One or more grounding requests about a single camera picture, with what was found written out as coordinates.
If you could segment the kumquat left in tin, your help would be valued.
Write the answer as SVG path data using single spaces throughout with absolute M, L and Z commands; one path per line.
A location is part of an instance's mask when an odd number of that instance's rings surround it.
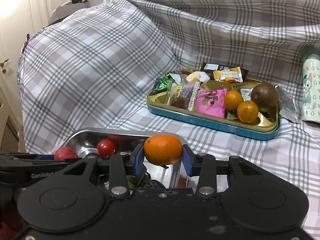
M 243 97 L 238 91 L 230 90 L 226 93 L 224 98 L 225 108 L 229 112 L 236 111 L 240 103 L 243 101 Z

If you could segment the clear dried fruit packet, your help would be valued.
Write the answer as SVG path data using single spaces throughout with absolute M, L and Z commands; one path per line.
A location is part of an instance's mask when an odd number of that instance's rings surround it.
M 193 111 L 199 87 L 200 81 L 181 85 L 173 84 L 169 94 L 169 105 Z

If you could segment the brown round fruit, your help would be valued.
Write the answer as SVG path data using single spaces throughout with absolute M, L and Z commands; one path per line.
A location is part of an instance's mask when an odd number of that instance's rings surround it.
M 270 83 L 261 83 L 251 91 L 251 101 L 253 101 L 260 112 L 267 113 L 278 104 L 278 93 Z

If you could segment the orange pastry packet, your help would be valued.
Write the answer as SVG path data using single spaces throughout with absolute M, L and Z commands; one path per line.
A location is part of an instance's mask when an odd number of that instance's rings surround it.
M 215 70 L 213 77 L 215 81 L 224 83 L 242 83 L 244 81 L 240 67 Z

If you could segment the dark mangosteen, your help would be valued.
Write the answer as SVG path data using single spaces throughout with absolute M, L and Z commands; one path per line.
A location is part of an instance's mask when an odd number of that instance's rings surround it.
M 165 186 L 157 180 L 147 180 L 143 183 L 142 188 L 145 189 L 165 189 Z

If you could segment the green foil candy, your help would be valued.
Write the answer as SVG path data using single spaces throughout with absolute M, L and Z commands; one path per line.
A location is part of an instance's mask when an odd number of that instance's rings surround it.
M 180 75 L 179 71 L 172 71 L 172 72 L 165 73 L 163 77 L 157 77 L 156 80 L 155 80 L 155 83 L 153 85 L 152 91 L 155 94 L 167 91 L 168 87 L 172 83 L 176 82 L 174 77 L 177 77 L 179 75 Z

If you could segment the plaid bed sheet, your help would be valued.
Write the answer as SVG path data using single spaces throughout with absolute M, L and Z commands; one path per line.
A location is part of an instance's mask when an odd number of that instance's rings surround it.
M 283 120 L 256 141 L 153 115 L 156 78 L 203 62 L 238 65 L 302 107 L 301 52 L 319 44 L 319 0 L 101 0 L 33 35 L 18 64 L 25 148 L 45 154 L 85 127 L 171 132 L 196 152 L 239 155 L 308 196 L 319 239 L 319 124 Z

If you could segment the stainless steel tray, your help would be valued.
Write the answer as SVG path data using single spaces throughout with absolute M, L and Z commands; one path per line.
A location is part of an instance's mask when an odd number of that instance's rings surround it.
M 144 144 L 149 137 L 160 135 L 159 132 L 150 131 L 84 128 L 70 135 L 61 146 L 73 149 L 80 158 L 84 158 L 88 154 L 97 154 L 98 142 L 107 139 L 111 134 L 117 134 L 123 137 L 125 141 L 124 149 L 123 151 L 116 151 L 116 153 L 125 156 L 131 154 L 138 144 Z M 153 165 L 144 159 L 143 165 L 146 166 L 150 179 L 161 182 L 165 188 L 186 187 L 187 175 L 182 167 L 181 161 L 163 168 Z

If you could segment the cucumber chunk on side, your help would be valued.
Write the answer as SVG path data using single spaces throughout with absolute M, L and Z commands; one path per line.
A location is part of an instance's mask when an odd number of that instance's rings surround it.
M 150 179 L 150 176 L 147 172 L 147 168 L 145 165 L 142 166 L 141 171 L 136 176 L 126 176 L 128 186 L 130 189 L 134 189 L 140 187 L 145 181 Z

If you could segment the large orange mandarin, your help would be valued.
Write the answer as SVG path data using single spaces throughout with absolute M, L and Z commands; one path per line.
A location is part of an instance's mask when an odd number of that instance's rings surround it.
M 154 135 L 144 142 L 144 156 L 153 165 L 177 163 L 183 153 L 181 141 L 173 135 Z

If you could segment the black snack packet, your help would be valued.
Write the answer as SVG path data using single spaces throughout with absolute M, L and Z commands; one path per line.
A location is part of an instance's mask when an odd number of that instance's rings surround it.
M 214 79 L 213 72 L 216 70 L 225 70 L 225 69 L 231 69 L 230 66 L 225 66 L 221 64 L 215 64 L 215 63 L 201 63 L 200 65 L 200 71 L 205 72 L 212 80 Z M 248 75 L 249 70 L 240 68 L 242 79 L 245 81 Z

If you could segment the pink snack packet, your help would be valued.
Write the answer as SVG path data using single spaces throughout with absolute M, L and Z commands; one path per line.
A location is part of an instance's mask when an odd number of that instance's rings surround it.
M 224 98 L 227 89 L 206 90 L 200 89 L 196 97 L 194 111 L 201 114 L 215 116 L 218 118 L 225 117 Z

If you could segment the silver foil packet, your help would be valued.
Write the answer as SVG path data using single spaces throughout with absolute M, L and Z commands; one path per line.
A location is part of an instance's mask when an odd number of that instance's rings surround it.
M 298 114 L 292 96 L 279 85 L 275 86 L 280 102 L 280 115 L 292 123 L 299 123 Z

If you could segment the kumquat right in tin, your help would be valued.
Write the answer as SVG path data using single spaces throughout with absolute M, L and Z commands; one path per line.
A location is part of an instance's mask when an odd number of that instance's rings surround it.
M 249 124 L 258 117 L 259 109 L 253 101 L 243 101 L 238 105 L 237 115 L 241 122 Z

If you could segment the white green cartoon bottle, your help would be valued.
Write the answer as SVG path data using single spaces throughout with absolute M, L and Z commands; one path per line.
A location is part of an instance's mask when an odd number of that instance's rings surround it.
M 303 105 L 302 120 L 319 123 L 319 50 L 314 46 L 306 46 L 302 51 L 303 59 Z

